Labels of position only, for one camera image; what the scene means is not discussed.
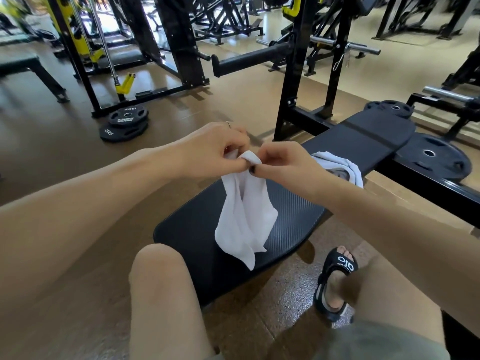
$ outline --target thigh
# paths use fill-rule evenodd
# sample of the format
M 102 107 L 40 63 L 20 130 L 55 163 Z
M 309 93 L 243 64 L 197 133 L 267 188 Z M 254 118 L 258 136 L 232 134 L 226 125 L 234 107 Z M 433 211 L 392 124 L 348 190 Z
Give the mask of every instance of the thigh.
M 355 321 L 404 329 L 445 345 L 440 308 L 385 258 L 374 258 L 362 275 Z
M 153 244 L 135 258 L 130 273 L 130 358 L 203 360 L 215 353 L 182 256 Z

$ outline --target person's right hand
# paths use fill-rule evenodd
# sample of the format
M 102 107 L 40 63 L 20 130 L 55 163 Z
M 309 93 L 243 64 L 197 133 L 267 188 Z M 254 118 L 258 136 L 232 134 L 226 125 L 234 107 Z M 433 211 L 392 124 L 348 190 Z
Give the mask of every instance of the person's right hand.
M 266 178 L 310 202 L 321 205 L 323 193 L 335 178 L 294 141 L 268 142 L 257 152 L 263 164 L 252 167 L 255 177 Z

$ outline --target white towel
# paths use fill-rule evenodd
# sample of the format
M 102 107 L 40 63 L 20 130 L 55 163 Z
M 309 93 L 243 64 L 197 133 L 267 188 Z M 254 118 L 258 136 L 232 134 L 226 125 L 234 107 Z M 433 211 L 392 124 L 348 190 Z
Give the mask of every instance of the white towel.
M 236 159 L 237 151 L 225 157 Z M 253 165 L 261 160 L 252 152 L 244 152 L 240 158 Z M 279 212 L 272 206 L 265 179 L 257 178 L 249 171 L 222 177 L 226 199 L 215 230 L 215 241 L 227 254 L 240 259 L 253 270 L 255 253 L 266 252 L 264 244 L 272 231 Z
M 363 179 L 360 169 L 357 164 L 352 163 L 348 159 L 339 158 L 327 151 L 319 151 L 311 155 L 318 164 L 326 170 L 336 174 L 338 172 L 346 172 L 348 174 L 348 181 L 363 188 Z

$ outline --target gray shorts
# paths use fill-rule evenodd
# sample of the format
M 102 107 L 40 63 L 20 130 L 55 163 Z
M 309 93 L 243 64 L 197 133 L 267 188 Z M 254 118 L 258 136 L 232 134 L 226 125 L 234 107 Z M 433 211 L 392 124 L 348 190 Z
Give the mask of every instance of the gray shorts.
M 313 360 L 450 360 L 432 340 L 386 324 L 356 321 L 327 334 Z M 218 354 L 208 360 L 224 360 Z

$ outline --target tile floor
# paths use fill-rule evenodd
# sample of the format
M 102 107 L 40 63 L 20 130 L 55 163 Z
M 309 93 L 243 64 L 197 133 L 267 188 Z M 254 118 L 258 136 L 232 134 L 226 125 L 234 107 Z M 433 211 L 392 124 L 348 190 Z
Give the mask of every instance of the tile floor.
M 474 48 L 476 17 L 467 24 L 473 26 L 451 42 L 410 45 L 370 41 L 380 14 L 381 10 L 375 10 L 354 23 L 351 39 L 380 45 L 382 54 L 352 60 L 350 68 L 342 73 L 334 110 L 338 121 L 362 110 L 368 100 L 404 99 L 426 84 L 438 85 Z M 284 21 L 279 12 L 262 17 L 265 39 L 274 39 Z M 231 38 L 221 47 L 201 42 L 199 48 L 225 59 L 261 46 L 252 36 Z M 0 53 L 26 51 L 40 55 L 45 67 L 68 89 L 71 103 L 57 104 L 31 73 L 2 81 L 0 204 L 92 171 L 138 149 L 167 144 L 209 121 L 241 122 L 256 144 L 269 139 L 275 126 L 282 73 L 268 73 L 265 66 L 256 66 L 217 79 L 205 62 L 210 86 L 148 103 L 151 126 L 147 132 L 129 143 L 107 145 L 98 138 L 98 126 L 103 121 L 90 118 L 87 95 L 73 79 L 71 66 L 59 63 L 44 44 L 0 49 Z M 299 105 L 314 109 L 323 103 L 327 90 L 323 83 L 329 68 L 324 61 L 317 75 L 302 79 Z M 135 72 L 138 79 L 133 93 L 178 83 L 155 66 L 139 67 Z M 94 88 L 104 102 L 114 98 L 108 77 L 95 78 Z M 473 148 L 469 151 L 475 161 L 480 160 L 478 154 Z M 477 186 L 477 177 L 476 170 L 469 184 Z M 385 199 L 420 205 L 434 218 L 471 229 L 379 174 L 372 173 L 369 180 L 367 189 Z M 127 359 L 127 276 L 132 260 L 143 246 L 152 243 L 157 223 L 212 181 L 172 182 L 154 193 L 117 222 L 35 303 L 0 319 L 0 359 Z M 219 345 L 227 360 L 311 357 L 328 328 L 311 308 L 315 281 L 328 251 L 340 244 L 353 250 L 362 265 L 375 254 L 362 238 L 333 217 L 296 254 L 222 297 L 205 312 L 212 342 Z

